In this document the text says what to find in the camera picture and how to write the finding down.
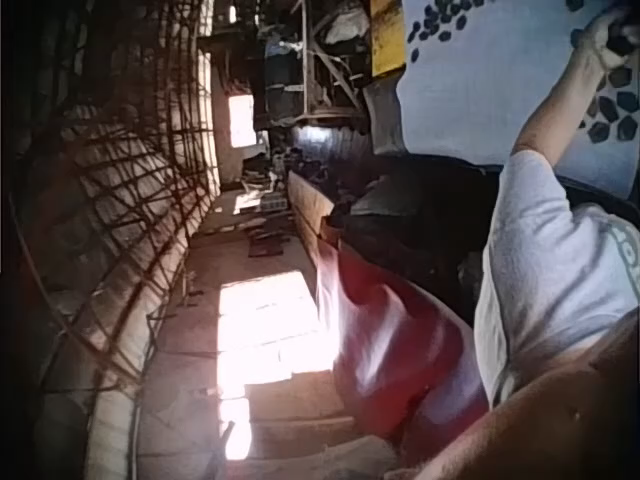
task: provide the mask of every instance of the yellow object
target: yellow object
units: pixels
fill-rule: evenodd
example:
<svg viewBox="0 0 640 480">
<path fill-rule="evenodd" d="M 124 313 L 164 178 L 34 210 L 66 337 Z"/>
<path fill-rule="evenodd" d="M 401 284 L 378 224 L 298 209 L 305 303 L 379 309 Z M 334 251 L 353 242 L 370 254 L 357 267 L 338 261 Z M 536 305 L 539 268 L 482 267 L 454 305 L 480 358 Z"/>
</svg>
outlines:
<svg viewBox="0 0 640 480">
<path fill-rule="evenodd" d="M 405 64 L 402 0 L 371 0 L 371 49 L 374 77 Z"/>
</svg>

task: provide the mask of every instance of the white t-shirt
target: white t-shirt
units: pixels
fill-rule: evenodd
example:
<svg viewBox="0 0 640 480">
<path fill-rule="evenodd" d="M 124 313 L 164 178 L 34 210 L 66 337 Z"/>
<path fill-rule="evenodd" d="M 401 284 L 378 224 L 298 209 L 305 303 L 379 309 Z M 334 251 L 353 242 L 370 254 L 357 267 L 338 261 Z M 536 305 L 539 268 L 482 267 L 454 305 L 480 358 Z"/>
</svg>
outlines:
<svg viewBox="0 0 640 480">
<path fill-rule="evenodd" d="M 497 405 L 571 361 L 640 302 L 640 234 L 595 205 L 571 211 L 545 158 L 506 163 L 475 315 L 480 374 Z"/>
</svg>

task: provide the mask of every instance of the person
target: person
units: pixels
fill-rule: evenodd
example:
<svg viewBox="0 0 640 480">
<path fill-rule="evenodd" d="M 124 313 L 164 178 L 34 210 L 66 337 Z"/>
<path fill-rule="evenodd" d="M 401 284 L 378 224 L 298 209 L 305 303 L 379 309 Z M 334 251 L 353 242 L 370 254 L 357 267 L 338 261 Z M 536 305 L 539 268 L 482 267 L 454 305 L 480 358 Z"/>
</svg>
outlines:
<svg viewBox="0 0 640 480">
<path fill-rule="evenodd" d="M 505 164 L 474 326 L 493 409 L 419 480 L 640 478 L 640 234 L 598 206 L 572 211 L 553 172 L 603 76 L 628 60 L 607 48 L 628 14 L 584 31 Z M 622 34 L 639 45 L 637 27 Z"/>
</svg>

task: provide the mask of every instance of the concrete floor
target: concrete floor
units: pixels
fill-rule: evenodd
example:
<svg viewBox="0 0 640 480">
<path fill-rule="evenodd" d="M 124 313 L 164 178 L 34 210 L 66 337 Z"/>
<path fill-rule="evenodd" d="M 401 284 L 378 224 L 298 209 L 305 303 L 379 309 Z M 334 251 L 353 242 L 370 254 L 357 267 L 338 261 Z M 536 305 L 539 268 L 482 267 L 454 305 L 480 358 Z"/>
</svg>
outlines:
<svg viewBox="0 0 640 480">
<path fill-rule="evenodd" d="M 300 241 L 249 258 L 245 233 L 211 233 L 247 220 L 233 215 L 236 197 L 223 194 L 194 236 L 191 295 L 179 305 L 177 289 L 158 335 L 140 413 L 142 480 L 229 478 L 228 457 L 242 472 L 243 462 L 311 455 L 359 436 L 327 370 L 315 270 Z"/>
</svg>

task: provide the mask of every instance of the red cloth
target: red cloth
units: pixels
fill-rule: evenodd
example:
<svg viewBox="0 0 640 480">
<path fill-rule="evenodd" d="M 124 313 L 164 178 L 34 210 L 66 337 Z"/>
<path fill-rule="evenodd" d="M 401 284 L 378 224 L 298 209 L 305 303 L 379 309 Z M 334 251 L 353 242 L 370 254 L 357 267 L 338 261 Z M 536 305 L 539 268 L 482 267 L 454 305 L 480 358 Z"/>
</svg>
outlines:
<svg viewBox="0 0 640 480">
<path fill-rule="evenodd" d="M 318 244 L 318 308 L 347 409 L 365 433 L 401 441 L 409 463 L 437 454 L 488 410 L 471 328 L 344 244 Z"/>
</svg>

